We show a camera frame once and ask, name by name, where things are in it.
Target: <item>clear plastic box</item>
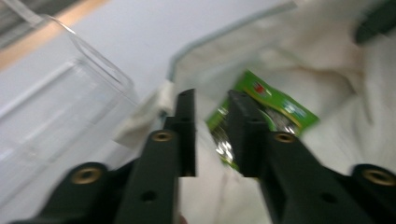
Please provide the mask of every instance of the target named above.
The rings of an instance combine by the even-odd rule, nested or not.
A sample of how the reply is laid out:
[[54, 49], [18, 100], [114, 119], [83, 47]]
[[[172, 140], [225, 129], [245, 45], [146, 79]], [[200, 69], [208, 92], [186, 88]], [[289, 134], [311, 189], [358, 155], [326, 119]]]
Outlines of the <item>clear plastic box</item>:
[[35, 197], [17, 198], [26, 190], [35, 194], [34, 186], [47, 190], [89, 158], [137, 102], [131, 79], [71, 29], [46, 18], [45, 34], [57, 36], [0, 74], [0, 210], [12, 201], [36, 206]]

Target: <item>wooden edge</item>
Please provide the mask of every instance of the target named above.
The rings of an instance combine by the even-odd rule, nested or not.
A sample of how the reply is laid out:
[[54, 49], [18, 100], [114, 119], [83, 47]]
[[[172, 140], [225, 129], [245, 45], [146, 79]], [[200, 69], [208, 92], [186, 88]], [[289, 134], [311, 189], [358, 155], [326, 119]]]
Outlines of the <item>wooden edge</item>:
[[[107, 1], [108, 0], [81, 0], [79, 3], [74, 4], [67, 10], [56, 15], [56, 18], [67, 26], [70, 26]], [[58, 33], [59, 32], [55, 32], [54, 29], [44, 26], [23, 37], [16, 43], [0, 50], [0, 71], [9, 67], [26, 54], [38, 49]]]

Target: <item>white fabric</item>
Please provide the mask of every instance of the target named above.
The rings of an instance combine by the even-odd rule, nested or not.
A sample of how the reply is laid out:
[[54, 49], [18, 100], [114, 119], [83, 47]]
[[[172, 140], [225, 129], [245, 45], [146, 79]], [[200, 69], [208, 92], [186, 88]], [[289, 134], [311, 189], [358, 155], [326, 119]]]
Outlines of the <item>white fabric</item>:
[[200, 177], [182, 179], [181, 211], [190, 224], [270, 223], [257, 183], [219, 165], [202, 124], [246, 69], [320, 117], [302, 139], [324, 165], [348, 174], [352, 165], [368, 162], [396, 172], [396, 34], [365, 47], [351, 38], [373, 2], [308, 1], [277, 8], [176, 60], [175, 93], [196, 89], [201, 121]]

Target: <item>green snack package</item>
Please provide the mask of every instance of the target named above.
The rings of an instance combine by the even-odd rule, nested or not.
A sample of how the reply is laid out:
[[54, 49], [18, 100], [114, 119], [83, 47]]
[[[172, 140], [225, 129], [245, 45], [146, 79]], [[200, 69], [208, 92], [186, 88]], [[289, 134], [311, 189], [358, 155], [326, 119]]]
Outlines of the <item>green snack package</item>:
[[[300, 135], [303, 130], [318, 121], [318, 117], [282, 91], [271, 87], [252, 72], [246, 71], [235, 84], [234, 90], [248, 94], [258, 105], [271, 131], [282, 131]], [[206, 121], [217, 144], [220, 158], [237, 168], [233, 163], [233, 149], [226, 133], [225, 117], [228, 113], [228, 100]]]

